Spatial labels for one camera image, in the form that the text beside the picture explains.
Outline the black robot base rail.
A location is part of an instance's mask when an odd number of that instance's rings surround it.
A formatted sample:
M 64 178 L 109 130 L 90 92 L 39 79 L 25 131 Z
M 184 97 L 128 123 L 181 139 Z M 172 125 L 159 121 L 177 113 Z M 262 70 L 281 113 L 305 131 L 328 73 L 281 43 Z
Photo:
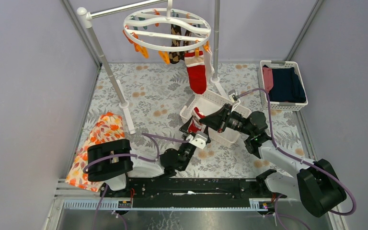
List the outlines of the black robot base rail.
M 271 203 L 280 194 L 256 179 L 129 178 L 125 188 L 101 186 L 107 198 L 127 198 L 134 208 L 250 208 L 251 201 Z

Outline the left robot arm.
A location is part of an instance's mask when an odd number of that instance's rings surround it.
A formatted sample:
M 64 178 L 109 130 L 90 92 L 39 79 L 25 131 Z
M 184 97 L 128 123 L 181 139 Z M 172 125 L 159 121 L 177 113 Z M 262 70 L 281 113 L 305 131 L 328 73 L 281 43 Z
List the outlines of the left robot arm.
M 184 171 L 195 150 L 203 149 L 209 142 L 208 128 L 198 131 L 189 125 L 180 128 L 183 138 L 177 140 L 179 149 L 167 149 L 160 153 L 156 148 L 155 159 L 138 155 L 130 146 L 128 139 L 121 139 L 88 148 L 88 163 L 83 172 L 89 182 L 101 182 L 116 196 L 123 197 L 129 192 L 128 174 L 140 174 L 147 178 L 165 178 Z

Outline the white round clip hanger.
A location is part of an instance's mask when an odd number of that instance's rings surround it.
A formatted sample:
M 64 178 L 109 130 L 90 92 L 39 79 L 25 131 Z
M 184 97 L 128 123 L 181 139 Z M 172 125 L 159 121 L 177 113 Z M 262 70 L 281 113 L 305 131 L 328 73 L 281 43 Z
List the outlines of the white round clip hanger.
M 172 35 L 171 25 L 181 27 L 182 35 Z M 207 45 L 212 30 L 202 17 L 173 8 L 167 1 L 165 8 L 149 8 L 128 15 L 123 22 L 123 34 L 132 43 L 157 51 L 187 51 Z M 172 40 L 181 40 L 179 47 L 171 47 Z

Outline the red snowflake sock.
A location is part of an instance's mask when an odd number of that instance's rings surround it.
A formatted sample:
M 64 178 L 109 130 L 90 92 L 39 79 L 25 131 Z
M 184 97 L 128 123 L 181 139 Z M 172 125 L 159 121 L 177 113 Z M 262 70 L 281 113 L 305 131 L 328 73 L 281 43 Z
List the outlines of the red snowflake sock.
M 204 63 L 203 51 L 199 51 L 198 56 L 194 53 L 186 53 L 184 56 L 189 84 L 196 94 L 203 94 L 207 90 L 206 67 Z

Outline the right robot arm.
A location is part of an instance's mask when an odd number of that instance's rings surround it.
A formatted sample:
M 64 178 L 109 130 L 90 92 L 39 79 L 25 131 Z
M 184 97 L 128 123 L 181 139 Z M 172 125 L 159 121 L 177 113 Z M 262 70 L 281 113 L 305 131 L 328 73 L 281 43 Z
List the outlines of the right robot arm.
M 200 118 L 199 122 L 219 133 L 229 128 L 246 134 L 244 144 L 250 154 L 289 174 L 284 176 L 268 170 L 259 175 L 257 179 L 260 181 L 255 185 L 259 196 L 286 195 L 300 201 L 315 217 L 323 216 L 346 200 L 346 190 L 332 165 L 324 159 L 312 161 L 282 150 L 266 133 L 269 126 L 264 113 L 255 111 L 243 117 L 233 111 L 230 104 L 225 104 L 218 111 Z

